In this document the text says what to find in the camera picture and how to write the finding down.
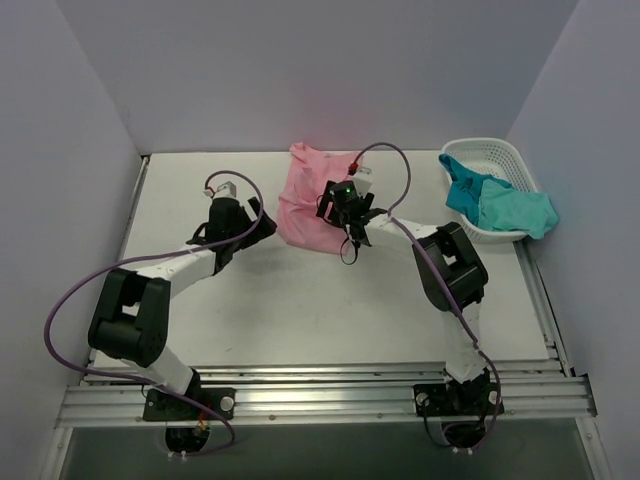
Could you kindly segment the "pink t shirt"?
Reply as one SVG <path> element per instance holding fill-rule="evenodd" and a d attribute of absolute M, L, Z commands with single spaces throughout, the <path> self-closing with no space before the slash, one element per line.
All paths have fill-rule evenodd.
<path fill-rule="evenodd" d="M 290 146 L 291 164 L 277 211 L 277 233 L 290 246 L 338 255 L 344 232 L 316 216 L 318 199 L 328 181 L 347 178 L 356 152 L 334 154 L 304 143 Z"/>

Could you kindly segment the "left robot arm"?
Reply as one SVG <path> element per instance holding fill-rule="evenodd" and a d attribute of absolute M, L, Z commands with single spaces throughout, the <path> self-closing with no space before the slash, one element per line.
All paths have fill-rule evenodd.
<path fill-rule="evenodd" d="M 219 274 L 236 252 L 269 238 L 276 228 L 256 197 L 246 204 L 233 197 L 213 199 L 208 220 L 178 256 L 106 275 L 88 331 L 90 347 L 169 389 L 165 405 L 177 418 L 194 417 L 202 405 L 200 378 L 167 346 L 170 302 Z"/>

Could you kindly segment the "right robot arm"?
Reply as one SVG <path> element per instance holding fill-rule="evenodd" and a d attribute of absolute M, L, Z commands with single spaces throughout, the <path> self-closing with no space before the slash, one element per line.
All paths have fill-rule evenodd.
<path fill-rule="evenodd" d="M 352 180 L 329 181 L 316 215 L 342 229 L 356 249 L 377 247 L 414 258 L 422 288 L 441 313 L 445 338 L 444 400 L 455 412 L 469 411 L 480 400 L 475 380 L 490 363 L 480 342 L 480 310 L 488 272 L 471 241 L 456 222 L 430 226 L 400 220 L 372 206 L 374 195 L 361 195 Z"/>

